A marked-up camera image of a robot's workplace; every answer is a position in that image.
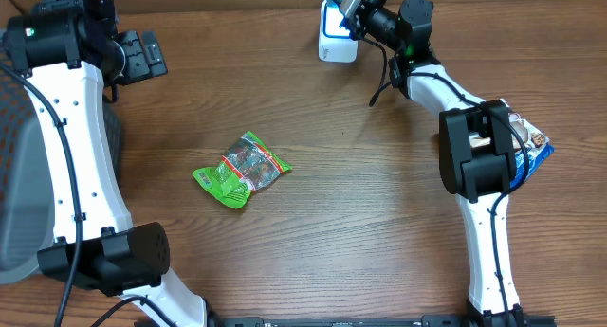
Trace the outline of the blue snack bar wrapper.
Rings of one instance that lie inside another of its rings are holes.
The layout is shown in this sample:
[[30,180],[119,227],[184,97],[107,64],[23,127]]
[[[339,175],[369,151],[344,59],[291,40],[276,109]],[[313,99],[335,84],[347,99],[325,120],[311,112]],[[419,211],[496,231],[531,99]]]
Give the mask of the blue snack bar wrapper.
[[[529,167],[525,179],[528,179],[543,164],[543,162],[554,153],[555,148],[550,143],[547,143],[541,148],[527,147],[526,149]],[[517,170],[515,178],[510,182],[512,187],[519,184],[523,178],[525,159],[522,151],[515,153],[515,161]]]

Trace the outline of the beige brown snack packet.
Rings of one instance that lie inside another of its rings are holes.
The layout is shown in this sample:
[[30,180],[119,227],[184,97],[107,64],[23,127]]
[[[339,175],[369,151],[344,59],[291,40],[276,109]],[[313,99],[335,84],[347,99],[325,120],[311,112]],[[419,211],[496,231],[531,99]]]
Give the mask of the beige brown snack packet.
[[[529,123],[522,115],[514,112],[509,104],[504,99],[500,99],[508,108],[508,119],[511,126],[519,134],[524,143],[525,148],[529,152],[539,153],[549,146],[549,138]],[[480,137],[478,133],[471,134],[469,137],[470,146],[472,148],[482,147],[489,144],[488,137]],[[515,137],[512,138],[513,147],[516,153],[522,148]]]

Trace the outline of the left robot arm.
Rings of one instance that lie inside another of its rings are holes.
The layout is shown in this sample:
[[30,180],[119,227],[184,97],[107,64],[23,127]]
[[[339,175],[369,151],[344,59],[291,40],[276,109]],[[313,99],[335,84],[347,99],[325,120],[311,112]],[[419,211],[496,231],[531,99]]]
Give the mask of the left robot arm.
[[119,31],[114,0],[40,0],[9,19],[6,73],[28,91],[54,195],[42,273],[135,304],[159,326],[214,326],[210,306],[170,265],[161,224],[135,225],[115,175],[104,90],[167,73],[156,35]]

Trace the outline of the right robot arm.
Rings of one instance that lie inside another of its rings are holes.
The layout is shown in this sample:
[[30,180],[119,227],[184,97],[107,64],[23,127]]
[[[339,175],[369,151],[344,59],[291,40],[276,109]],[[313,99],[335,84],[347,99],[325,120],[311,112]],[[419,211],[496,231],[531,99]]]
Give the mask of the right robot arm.
[[462,212],[469,254],[470,326],[523,326],[512,285],[507,241],[508,196],[525,181],[517,151],[524,143],[502,100],[486,101],[458,85],[431,46],[430,0],[404,0],[397,12],[387,0],[341,0],[343,23],[355,40],[373,37],[395,54],[385,59],[385,87],[397,88],[438,119],[439,171]]

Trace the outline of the green snack packet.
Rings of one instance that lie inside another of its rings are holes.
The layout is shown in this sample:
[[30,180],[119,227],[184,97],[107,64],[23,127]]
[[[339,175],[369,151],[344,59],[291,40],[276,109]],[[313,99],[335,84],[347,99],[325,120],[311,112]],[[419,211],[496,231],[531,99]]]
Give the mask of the green snack packet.
[[244,133],[216,167],[192,171],[199,186],[231,209],[241,209],[250,195],[271,185],[292,167],[273,153],[253,132]]

